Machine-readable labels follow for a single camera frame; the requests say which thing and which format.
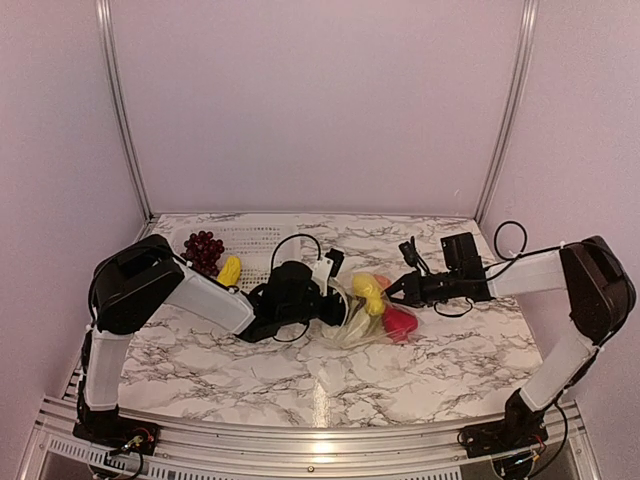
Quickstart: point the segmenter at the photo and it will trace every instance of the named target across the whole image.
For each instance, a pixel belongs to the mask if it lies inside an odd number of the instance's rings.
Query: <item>plastic bag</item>
[[[391,282],[367,272],[353,275],[350,315],[340,327],[322,326],[322,336],[332,346],[354,348],[368,343],[406,343],[418,328],[409,310],[392,304],[384,293]]]

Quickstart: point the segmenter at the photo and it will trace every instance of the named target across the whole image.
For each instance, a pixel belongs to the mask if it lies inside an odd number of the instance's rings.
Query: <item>pink wall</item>
[[[0,476],[60,394],[95,264],[142,225],[93,2],[0,3]]]
[[[473,215],[522,7],[115,0],[154,209]]]
[[[525,98],[484,230],[520,220],[531,248],[600,234],[640,287],[640,2],[543,0],[539,13]],[[519,241],[514,234],[511,247]],[[566,300],[541,294],[521,305],[547,353],[570,328]],[[639,312],[578,387],[605,479],[640,471]]]

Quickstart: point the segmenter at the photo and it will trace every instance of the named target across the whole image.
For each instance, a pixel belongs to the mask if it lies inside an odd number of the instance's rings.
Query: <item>bunch of red grapes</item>
[[[216,262],[224,253],[222,240],[213,238],[213,232],[200,230],[198,234],[192,233],[189,240],[184,242],[186,252],[180,256],[193,262],[193,269],[207,277],[217,277],[220,273]]]

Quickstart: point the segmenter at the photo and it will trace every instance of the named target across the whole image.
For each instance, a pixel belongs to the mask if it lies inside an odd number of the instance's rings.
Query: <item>black cable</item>
[[[278,250],[280,250],[280,247],[282,247],[282,245],[287,243],[289,240],[292,240],[298,237],[305,237],[313,240],[316,244],[316,247],[318,248],[318,260],[322,258],[322,247],[320,246],[320,242],[318,242],[318,239],[316,237],[314,237],[313,235],[309,235],[308,233],[294,233],[293,235],[289,235],[284,240],[281,240],[280,243],[276,245],[276,248],[273,249],[273,253],[271,254],[271,270],[273,270],[273,264],[276,261],[276,253],[278,253]]]
[[[466,298],[465,297],[465,301],[467,302],[467,304],[469,305],[469,308],[467,308],[464,312],[462,313],[444,313],[438,310],[438,305],[442,305],[442,303],[436,302],[433,305],[433,310],[440,316],[443,317],[447,317],[447,318],[460,318],[460,317],[464,317],[467,313],[469,313],[471,310],[473,310],[473,301],[470,298]]]
[[[276,338],[275,335],[273,337],[271,337],[271,338],[273,338],[276,342],[280,342],[280,343],[293,343],[293,342],[296,342],[296,341],[300,340],[302,337],[304,337],[304,335],[307,333],[308,330],[309,330],[309,323],[306,323],[305,327],[304,327],[304,331],[294,339],[291,339],[291,340],[280,340],[279,338]]]
[[[560,447],[558,447],[558,450],[556,451],[556,453],[553,454],[553,457],[551,457],[551,459],[547,463],[545,463],[542,467],[540,467],[535,473],[529,475],[529,478],[537,477],[542,472],[544,472],[547,468],[549,468],[549,465],[551,465],[556,460],[556,458],[560,456],[560,454],[562,453],[562,449],[567,443],[567,438],[569,437],[569,420],[567,420],[567,414],[564,413],[564,410],[562,410],[562,408],[560,408],[560,405],[558,405],[557,400],[553,403],[553,406],[556,407],[560,412],[560,415],[562,415],[562,420],[564,421],[564,436],[562,437],[562,442],[560,443]]]
[[[142,469],[144,468],[144,456],[142,455],[142,452],[136,448],[132,448],[131,449],[132,452],[136,452],[139,457],[140,457],[140,463],[138,464],[138,469],[136,470],[136,472],[133,475],[130,475],[128,477],[120,477],[120,475],[122,475],[122,473],[124,472],[124,470],[120,473],[118,473],[115,477],[111,477],[111,476],[107,476],[104,473],[98,473],[96,472],[91,465],[87,464],[87,467],[89,467],[89,471],[91,473],[93,473],[94,475],[100,475],[102,476],[102,478],[110,478],[112,480],[135,480],[136,478],[138,478],[140,476],[140,474],[142,473]]]
[[[136,470],[136,473],[134,473],[130,477],[125,477],[118,480],[135,480],[142,473],[142,469],[144,468],[144,457],[142,456],[142,452],[137,449],[132,449],[132,450],[135,451],[140,456],[140,464],[138,465],[138,470]]]
[[[500,249],[498,248],[498,235],[500,235],[500,231],[507,225],[515,225],[522,231],[522,235],[523,235],[522,247],[520,248],[520,252],[518,252],[516,256],[524,253],[524,251],[527,249],[527,243],[529,242],[529,235],[527,234],[527,229],[524,228],[524,225],[522,225],[520,222],[516,222],[515,220],[506,220],[502,222],[500,225],[498,225],[498,228],[496,228],[496,231],[493,234],[493,249],[496,251],[496,255],[498,255],[498,257],[500,257],[502,260],[511,260],[514,258],[514,257],[505,257],[504,255],[502,255],[502,253],[500,253]]]

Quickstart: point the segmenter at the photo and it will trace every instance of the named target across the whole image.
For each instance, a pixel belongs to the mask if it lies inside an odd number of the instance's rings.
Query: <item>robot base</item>
[[[134,438],[136,435],[142,435],[145,441],[140,445],[138,450],[143,455],[153,455],[158,443],[158,434],[160,427],[155,423],[144,422],[142,420],[133,420],[130,418],[118,417],[118,431],[122,432],[120,438],[104,438],[95,435],[88,430],[83,424],[76,423],[73,427],[73,436],[91,443],[104,445],[111,448],[121,448],[125,443]]]
[[[538,438],[543,442],[549,439],[547,429],[542,422],[533,425],[527,435],[522,435],[520,440],[514,442],[502,440],[505,430],[504,420],[468,425],[460,430],[458,439],[469,458],[506,453],[510,450],[538,445]]]

